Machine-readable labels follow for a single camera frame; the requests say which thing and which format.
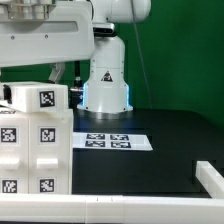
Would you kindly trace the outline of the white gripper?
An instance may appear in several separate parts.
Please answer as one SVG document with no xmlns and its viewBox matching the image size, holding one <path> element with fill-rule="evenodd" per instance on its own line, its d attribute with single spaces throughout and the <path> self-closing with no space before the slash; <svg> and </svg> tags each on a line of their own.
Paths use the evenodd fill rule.
<svg viewBox="0 0 224 224">
<path fill-rule="evenodd" d="M 94 51 L 92 4 L 87 0 L 0 0 L 0 68 L 54 63 L 58 83 L 65 64 Z"/>
</svg>

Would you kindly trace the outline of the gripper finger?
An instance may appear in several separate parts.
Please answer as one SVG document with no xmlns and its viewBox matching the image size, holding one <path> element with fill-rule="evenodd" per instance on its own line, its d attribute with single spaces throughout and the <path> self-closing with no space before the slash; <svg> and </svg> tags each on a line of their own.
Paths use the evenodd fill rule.
<svg viewBox="0 0 224 224">
<path fill-rule="evenodd" d="M 12 103 L 11 88 L 3 83 L 0 83 L 0 99 L 7 101 L 9 104 Z"/>
</svg>

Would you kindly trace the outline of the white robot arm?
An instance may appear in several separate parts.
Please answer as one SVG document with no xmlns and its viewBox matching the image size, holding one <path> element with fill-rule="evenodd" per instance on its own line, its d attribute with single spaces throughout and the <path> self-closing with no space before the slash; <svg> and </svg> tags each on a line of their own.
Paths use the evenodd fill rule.
<svg viewBox="0 0 224 224">
<path fill-rule="evenodd" d="M 22 112 L 65 108 L 64 64 L 88 60 L 78 110 L 98 118 L 129 113 L 125 45 L 115 25 L 141 22 L 150 9 L 151 0 L 0 0 L 0 69 L 53 66 L 46 83 L 0 81 L 0 105 Z"/>
</svg>

